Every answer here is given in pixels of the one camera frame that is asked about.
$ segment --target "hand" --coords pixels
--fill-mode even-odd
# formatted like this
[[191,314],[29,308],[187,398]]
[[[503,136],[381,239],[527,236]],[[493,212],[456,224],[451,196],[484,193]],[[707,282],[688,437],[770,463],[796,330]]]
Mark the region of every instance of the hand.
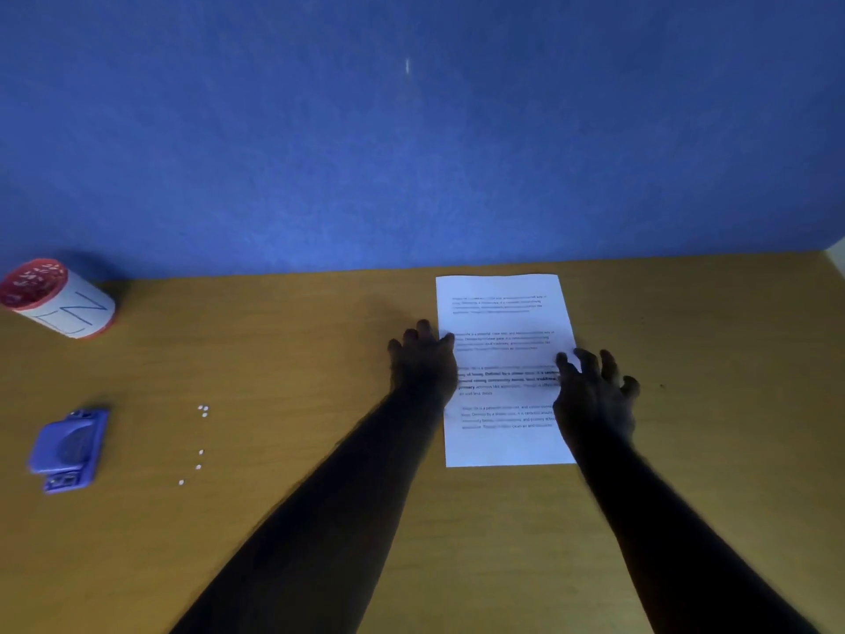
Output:
[[619,367],[610,351],[602,350],[602,369],[598,359],[586,349],[576,349],[581,372],[559,353],[560,395],[555,401],[555,419],[569,448],[576,450],[581,429],[591,423],[611,428],[626,441],[634,433],[632,408],[639,395],[639,383],[619,375]]
[[454,348],[454,334],[437,340],[428,320],[420,320],[417,329],[405,331],[402,342],[394,338],[387,343],[391,389],[430,384],[445,405],[458,386]]

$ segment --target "person's right arm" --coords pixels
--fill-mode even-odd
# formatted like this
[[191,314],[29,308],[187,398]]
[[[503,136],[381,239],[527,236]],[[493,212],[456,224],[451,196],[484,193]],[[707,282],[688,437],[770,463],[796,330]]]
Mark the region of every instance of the person's right arm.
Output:
[[623,383],[607,351],[601,370],[589,351],[576,356],[581,372],[558,354],[555,417],[654,631],[816,632],[631,447],[636,380]]

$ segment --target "wooden desk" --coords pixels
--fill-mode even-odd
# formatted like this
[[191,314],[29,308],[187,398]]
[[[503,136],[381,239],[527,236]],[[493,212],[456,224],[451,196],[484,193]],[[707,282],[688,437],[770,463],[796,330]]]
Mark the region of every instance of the wooden desk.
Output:
[[[643,384],[660,473],[844,628],[845,280],[787,254],[141,281],[90,341],[3,315],[4,630],[165,631],[386,392],[387,340],[435,319],[434,276],[526,272],[557,273],[579,342]],[[92,403],[113,410],[95,484],[44,496],[40,426]],[[361,632],[470,631],[649,629],[574,467],[447,470],[441,433]]]

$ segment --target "blue wall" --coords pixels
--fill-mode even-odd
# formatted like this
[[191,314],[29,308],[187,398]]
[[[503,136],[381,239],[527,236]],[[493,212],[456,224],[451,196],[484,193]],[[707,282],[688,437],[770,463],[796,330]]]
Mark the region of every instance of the blue wall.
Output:
[[0,269],[826,247],[845,0],[0,0]]

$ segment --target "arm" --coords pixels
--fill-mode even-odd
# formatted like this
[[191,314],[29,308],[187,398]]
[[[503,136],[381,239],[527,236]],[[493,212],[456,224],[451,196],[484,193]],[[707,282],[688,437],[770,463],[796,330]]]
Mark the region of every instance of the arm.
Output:
[[555,417],[654,631],[816,632],[631,447],[636,380],[622,383],[607,351],[601,372],[589,351],[576,356],[581,372],[558,355]]
[[173,634],[354,632],[457,385],[454,337],[392,340],[392,392],[266,519]]

